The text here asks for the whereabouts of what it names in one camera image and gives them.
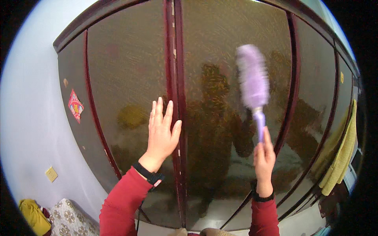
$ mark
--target brush handle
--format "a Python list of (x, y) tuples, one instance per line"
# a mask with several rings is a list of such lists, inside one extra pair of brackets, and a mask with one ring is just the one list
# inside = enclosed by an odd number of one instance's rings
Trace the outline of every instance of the brush handle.
[(253, 119), (256, 121), (257, 124), (259, 142), (264, 142), (265, 115), (262, 112), (262, 109), (255, 110), (253, 112)]

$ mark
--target fluffy brush head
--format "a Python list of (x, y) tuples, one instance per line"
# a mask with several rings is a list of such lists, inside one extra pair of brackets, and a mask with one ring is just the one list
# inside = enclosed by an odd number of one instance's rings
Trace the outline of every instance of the fluffy brush head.
[(259, 49), (251, 44), (237, 48), (236, 64), (239, 68), (239, 82), (243, 104), (249, 109), (268, 103), (269, 80), (265, 59)]

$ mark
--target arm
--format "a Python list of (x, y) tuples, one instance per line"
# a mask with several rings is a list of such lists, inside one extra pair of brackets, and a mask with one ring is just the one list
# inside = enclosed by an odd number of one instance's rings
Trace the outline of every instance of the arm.
[[(139, 163), (150, 173), (160, 169), (164, 160), (178, 144), (182, 122), (172, 123), (173, 102), (169, 101), (163, 118), (163, 100), (152, 102), (148, 125), (148, 148)], [(109, 193), (100, 214), (100, 235), (136, 236), (134, 213), (146, 197), (152, 185), (133, 167), (122, 177)]]
[(277, 207), (271, 182), (275, 161), (276, 155), (269, 131), (265, 127), (264, 143), (259, 143), (254, 151), (253, 165), (256, 170), (257, 185), (252, 200), (252, 223), (249, 236), (279, 235)]
[(109, 193), (100, 214), (100, 235), (136, 235), (134, 213), (152, 187), (133, 168)]

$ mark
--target hand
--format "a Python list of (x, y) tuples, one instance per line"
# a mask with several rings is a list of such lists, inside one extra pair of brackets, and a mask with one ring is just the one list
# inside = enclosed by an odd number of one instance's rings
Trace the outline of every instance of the hand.
[(152, 111), (148, 124), (148, 148), (139, 159), (139, 163), (149, 172), (157, 172), (167, 156), (171, 155), (178, 144), (182, 121), (176, 121), (172, 133), (173, 102), (169, 101), (166, 114), (163, 118), (163, 99), (159, 97), (158, 103), (152, 102)]
[(264, 143), (258, 143), (254, 150), (253, 165), (256, 170), (257, 188), (260, 197), (269, 197), (273, 193), (272, 172), (276, 154), (270, 139), (268, 127), (264, 128)]

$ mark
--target purple brush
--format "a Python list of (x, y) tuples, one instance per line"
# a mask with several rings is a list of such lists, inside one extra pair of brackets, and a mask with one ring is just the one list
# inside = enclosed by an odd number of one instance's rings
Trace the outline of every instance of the purple brush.
[(236, 63), (239, 68), (239, 82), (243, 104), (251, 109), (257, 123), (259, 142), (263, 142), (265, 115), (262, 107), (268, 103), (269, 81), (265, 59), (259, 49), (251, 44), (237, 48)]

